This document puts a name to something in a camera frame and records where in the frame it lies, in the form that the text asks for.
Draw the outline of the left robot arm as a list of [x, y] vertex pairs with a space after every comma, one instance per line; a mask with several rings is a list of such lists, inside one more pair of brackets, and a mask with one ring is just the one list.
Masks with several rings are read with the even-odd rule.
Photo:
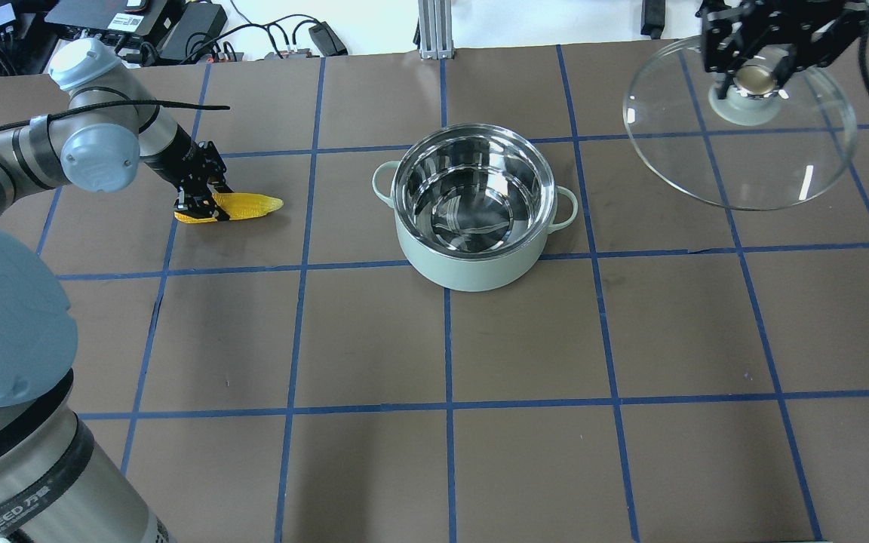
[[[66, 112], [0, 130], [0, 217], [17, 200], [74, 185], [117, 192], [147, 164], [183, 219], [231, 220], [226, 166], [197, 143], [96, 38], [55, 54]], [[0, 230], [0, 540], [173, 542], [134, 485], [69, 408], [77, 323], [61, 282]]]

